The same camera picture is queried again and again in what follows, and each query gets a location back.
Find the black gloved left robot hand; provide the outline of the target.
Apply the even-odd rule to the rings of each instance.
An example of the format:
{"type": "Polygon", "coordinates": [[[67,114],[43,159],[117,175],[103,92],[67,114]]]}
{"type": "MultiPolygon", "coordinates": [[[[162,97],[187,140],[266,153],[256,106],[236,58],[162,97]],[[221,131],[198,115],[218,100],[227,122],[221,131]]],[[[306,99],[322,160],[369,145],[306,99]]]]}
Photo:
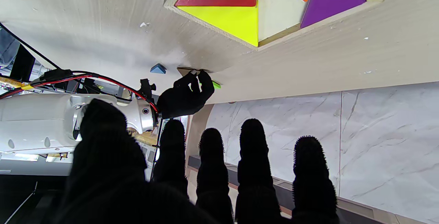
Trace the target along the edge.
{"type": "Polygon", "coordinates": [[[147,181],[140,146],[127,132],[125,116],[93,99],[81,122],[82,141],[74,150],[70,174],[54,223],[65,224],[338,224],[337,196],[320,141],[302,136],[294,147],[292,217],[281,216],[262,123],[246,120],[240,130],[235,208],[229,197],[224,144],[208,128],[199,143],[201,165],[197,200],[189,201],[185,177],[185,129],[168,121],[160,156],[147,181]]]}

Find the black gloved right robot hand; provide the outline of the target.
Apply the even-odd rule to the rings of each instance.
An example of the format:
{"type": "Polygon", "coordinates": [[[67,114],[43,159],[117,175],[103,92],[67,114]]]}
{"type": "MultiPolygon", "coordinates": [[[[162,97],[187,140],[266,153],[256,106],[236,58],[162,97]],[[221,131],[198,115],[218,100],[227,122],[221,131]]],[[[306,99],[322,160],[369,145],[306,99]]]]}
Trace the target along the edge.
{"type": "Polygon", "coordinates": [[[156,106],[163,119],[190,116],[201,110],[213,93],[214,85],[206,71],[189,72],[159,96],[156,106]]]}

